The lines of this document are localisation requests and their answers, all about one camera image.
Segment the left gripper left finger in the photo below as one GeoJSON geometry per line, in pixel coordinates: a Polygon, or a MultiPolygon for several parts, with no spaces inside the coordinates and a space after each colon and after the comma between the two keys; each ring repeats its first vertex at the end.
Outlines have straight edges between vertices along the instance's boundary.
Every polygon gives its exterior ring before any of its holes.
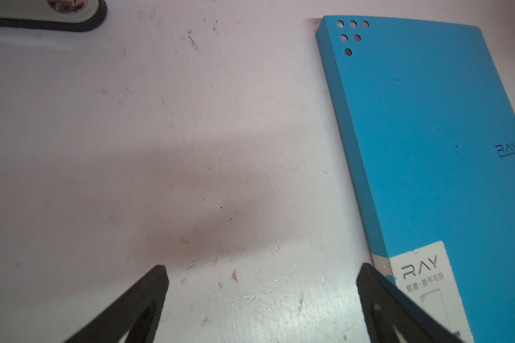
{"type": "Polygon", "coordinates": [[[68,342],[153,342],[163,311],[169,279],[163,265],[142,278],[73,334],[68,342]]]}

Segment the blue folder black inside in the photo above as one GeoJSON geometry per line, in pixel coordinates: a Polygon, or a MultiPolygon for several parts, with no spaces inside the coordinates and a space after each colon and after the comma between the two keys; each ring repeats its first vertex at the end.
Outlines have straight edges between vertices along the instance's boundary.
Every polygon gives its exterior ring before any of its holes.
{"type": "Polygon", "coordinates": [[[479,27],[316,32],[375,268],[465,342],[515,342],[515,113],[479,27]]]}

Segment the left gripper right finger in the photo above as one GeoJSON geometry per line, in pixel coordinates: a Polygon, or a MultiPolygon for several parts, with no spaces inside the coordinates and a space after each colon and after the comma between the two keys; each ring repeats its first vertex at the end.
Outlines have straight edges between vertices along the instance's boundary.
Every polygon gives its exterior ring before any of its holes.
{"type": "Polygon", "coordinates": [[[356,279],[362,311],[372,342],[460,342],[461,340],[384,277],[369,263],[356,279]]]}

